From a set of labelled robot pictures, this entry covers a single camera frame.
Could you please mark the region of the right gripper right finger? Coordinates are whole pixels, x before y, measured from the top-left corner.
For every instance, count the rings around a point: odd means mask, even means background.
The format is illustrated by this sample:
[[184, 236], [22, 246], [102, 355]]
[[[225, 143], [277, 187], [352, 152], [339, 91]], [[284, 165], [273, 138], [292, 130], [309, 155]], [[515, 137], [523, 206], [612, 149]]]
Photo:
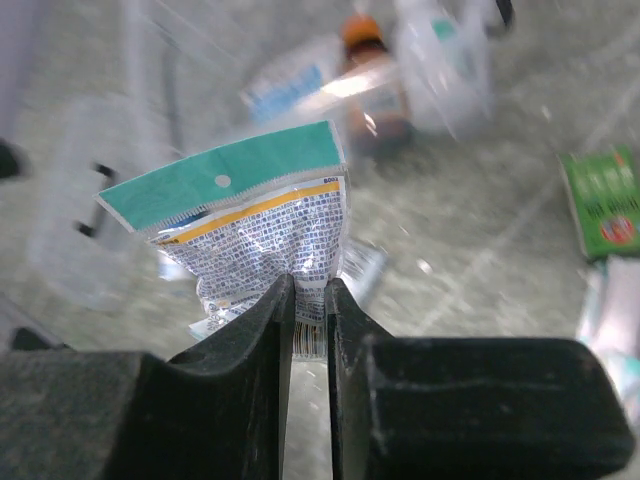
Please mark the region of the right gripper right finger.
[[599, 360], [547, 337], [396, 337], [325, 290], [337, 479], [600, 479], [635, 436]]

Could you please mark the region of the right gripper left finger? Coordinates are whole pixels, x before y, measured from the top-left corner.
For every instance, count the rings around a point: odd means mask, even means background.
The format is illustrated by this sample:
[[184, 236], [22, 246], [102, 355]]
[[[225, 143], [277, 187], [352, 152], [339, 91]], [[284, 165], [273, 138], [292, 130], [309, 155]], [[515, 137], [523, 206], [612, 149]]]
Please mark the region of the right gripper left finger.
[[143, 355], [105, 478], [281, 478], [294, 313], [293, 279], [282, 275], [170, 361]]

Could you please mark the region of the white blue bandage packet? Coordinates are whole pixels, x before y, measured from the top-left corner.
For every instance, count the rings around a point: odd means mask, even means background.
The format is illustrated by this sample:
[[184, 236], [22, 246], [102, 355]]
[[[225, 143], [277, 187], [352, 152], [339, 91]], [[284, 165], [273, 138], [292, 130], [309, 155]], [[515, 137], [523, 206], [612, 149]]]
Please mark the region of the white blue bandage packet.
[[249, 117], [263, 123], [289, 111], [338, 76], [343, 43], [336, 34], [313, 37], [263, 66], [239, 96]]

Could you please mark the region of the brown medicine bottle orange cap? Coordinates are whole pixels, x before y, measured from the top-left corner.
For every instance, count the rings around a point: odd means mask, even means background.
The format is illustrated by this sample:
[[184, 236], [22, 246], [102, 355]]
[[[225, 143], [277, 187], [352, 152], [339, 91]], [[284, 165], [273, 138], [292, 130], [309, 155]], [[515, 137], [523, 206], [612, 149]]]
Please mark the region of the brown medicine bottle orange cap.
[[411, 136], [407, 98], [382, 30], [368, 14], [349, 17], [342, 29], [346, 120], [361, 155], [398, 146]]

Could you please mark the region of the white medicine bottle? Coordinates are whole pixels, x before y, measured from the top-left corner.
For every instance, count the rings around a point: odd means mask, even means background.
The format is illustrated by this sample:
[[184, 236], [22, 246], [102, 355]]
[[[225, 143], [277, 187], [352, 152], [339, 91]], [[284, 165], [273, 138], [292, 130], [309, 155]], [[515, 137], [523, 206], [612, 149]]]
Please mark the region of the white medicine bottle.
[[430, 136], [461, 140], [492, 114], [484, 5], [467, 1], [459, 16], [437, 1], [396, 1], [394, 48], [410, 121]]

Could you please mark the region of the clear plastic storage box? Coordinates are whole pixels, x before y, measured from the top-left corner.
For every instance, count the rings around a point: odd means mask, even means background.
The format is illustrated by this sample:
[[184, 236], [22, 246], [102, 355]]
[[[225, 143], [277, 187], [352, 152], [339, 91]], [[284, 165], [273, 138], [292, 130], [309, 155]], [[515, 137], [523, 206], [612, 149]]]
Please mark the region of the clear plastic storage box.
[[116, 309], [134, 246], [93, 195], [257, 123], [239, 96], [254, 75], [303, 42], [336, 34], [355, 8], [352, 1], [119, 2], [127, 90], [67, 100], [39, 174], [29, 271], [65, 301]]

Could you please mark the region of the teal-header plastic sachet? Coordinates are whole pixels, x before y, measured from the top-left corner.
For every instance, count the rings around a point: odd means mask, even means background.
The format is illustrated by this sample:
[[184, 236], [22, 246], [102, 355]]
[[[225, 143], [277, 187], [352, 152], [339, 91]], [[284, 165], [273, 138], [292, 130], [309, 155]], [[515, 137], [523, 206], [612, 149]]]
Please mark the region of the teal-header plastic sachet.
[[348, 219], [340, 134], [320, 121], [245, 138], [109, 187], [97, 202], [189, 271], [204, 339], [294, 280], [293, 353], [327, 354], [324, 290], [341, 272]]

